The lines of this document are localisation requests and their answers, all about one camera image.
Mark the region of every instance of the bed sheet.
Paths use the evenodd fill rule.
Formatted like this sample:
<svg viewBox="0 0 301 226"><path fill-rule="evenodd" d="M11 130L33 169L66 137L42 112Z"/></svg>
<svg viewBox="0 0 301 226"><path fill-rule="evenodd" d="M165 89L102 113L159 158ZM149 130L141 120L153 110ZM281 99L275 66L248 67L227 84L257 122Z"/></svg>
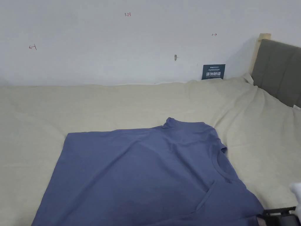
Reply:
<svg viewBox="0 0 301 226"><path fill-rule="evenodd" d="M153 86L1 87L0 225L30 225L68 133L203 121L265 208L296 205L301 111L243 78Z"/></svg>

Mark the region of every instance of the dark blue sign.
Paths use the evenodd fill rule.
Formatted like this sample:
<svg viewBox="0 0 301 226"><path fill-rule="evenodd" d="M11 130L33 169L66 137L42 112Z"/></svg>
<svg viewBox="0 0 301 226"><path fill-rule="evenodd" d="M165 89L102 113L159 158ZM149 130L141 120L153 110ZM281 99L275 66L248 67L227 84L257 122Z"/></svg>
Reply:
<svg viewBox="0 0 301 226"><path fill-rule="evenodd" d="M207 64L203 66L202 80L210 78L224 79L225 64Z"/></svg>

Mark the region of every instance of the gray upholstered headboard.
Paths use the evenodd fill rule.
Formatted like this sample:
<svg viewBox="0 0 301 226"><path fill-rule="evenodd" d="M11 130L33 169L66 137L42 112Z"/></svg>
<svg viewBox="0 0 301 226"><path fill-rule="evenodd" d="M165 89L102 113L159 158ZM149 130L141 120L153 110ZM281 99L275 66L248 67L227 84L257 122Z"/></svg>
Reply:
<svg viewBox="0 0 301 226"><path fill-rule="evenodd" d="M260 41L251 74L254 85L290 107L301 107L301 48L268 39Z"/></svg>

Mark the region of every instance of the white wall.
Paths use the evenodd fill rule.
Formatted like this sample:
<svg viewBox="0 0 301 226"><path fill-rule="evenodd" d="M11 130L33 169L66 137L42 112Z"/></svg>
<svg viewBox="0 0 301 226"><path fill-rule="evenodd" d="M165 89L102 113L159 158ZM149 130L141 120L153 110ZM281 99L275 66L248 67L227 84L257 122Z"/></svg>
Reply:
<svg viewBox="0 0 301 226"><path fill-rule="evenodd" d="M199 80L203 64L240 76L259 33L301 45L300 12L300 0L1 0L0 85Z"/></svg>

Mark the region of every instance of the red arrow mark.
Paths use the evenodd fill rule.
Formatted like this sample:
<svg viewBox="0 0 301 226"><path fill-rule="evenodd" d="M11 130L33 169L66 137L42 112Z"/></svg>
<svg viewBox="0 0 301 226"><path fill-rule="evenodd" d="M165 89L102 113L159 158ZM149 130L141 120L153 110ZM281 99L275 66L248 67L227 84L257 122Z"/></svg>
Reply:
<svg viewBox="0 0 301 226"><path fill-rule="evenodd" d="M36 48L36 45L34 44L34 46L29 46L30 49L32 49L33 47L35 47L35 49L37 50Z"/></svg>

